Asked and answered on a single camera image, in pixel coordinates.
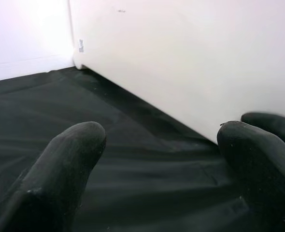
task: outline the black cloth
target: black cloth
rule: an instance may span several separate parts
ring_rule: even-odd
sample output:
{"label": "black cloth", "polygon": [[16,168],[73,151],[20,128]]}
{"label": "black cloth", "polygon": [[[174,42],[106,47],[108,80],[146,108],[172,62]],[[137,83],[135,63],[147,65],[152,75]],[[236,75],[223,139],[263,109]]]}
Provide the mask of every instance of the black cloth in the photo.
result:
{"label": "black cloth", "polygon": [[107,146],[74,232],[256,231],[215,144],[75,68],[0,81],[0,201],[53,137],[85,121],[105,128]]}

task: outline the white object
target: white object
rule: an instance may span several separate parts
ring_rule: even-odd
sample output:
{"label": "white object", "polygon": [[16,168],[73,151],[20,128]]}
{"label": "white object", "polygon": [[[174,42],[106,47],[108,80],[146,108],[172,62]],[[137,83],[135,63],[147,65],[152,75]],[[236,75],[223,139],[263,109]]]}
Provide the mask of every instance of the white object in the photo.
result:
{"label": "white object", "polygon": [[216,142],[285,115],[285,0],[71,0],[74,62]]}
{"label": "white object", "polygon": [[67,0],[0,0],[0,80],[73,66]]}

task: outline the sticker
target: sticker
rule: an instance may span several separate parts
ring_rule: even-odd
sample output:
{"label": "sticker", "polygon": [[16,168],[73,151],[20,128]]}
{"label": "sticker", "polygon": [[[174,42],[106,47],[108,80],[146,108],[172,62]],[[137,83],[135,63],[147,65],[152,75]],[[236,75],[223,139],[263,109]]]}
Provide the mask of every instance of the sticker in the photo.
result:
{"label": "sticker", "polygon": [[80,53],[84,53],[85,52],[84,40],[78,40],[78,47],[79,47],[79,52]]}

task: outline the wrinkled fabric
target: wrinkled fabric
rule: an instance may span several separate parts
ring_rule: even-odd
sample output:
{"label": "wrinkled fabric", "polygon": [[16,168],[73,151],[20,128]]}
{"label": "wrinkled fabric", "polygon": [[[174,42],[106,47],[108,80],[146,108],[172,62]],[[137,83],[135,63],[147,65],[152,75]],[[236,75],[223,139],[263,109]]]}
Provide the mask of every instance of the wrinkled fabric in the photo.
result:
{"label": "wrinkled fabric", "polygon": [[85,121],[105,128],[107,146],[74,232],[256,231],[215,144],[75,68],[0,81],[0,201],[53,137]]}

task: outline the white wall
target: white wall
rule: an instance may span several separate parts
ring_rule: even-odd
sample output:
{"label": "white wall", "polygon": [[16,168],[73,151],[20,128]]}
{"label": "white wall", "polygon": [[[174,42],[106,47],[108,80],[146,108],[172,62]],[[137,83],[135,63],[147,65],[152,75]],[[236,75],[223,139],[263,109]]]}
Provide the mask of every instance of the white wall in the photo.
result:
{"label": "white wall", "polygon": [[73,66],[68,0],[0,0],[0,80]]}

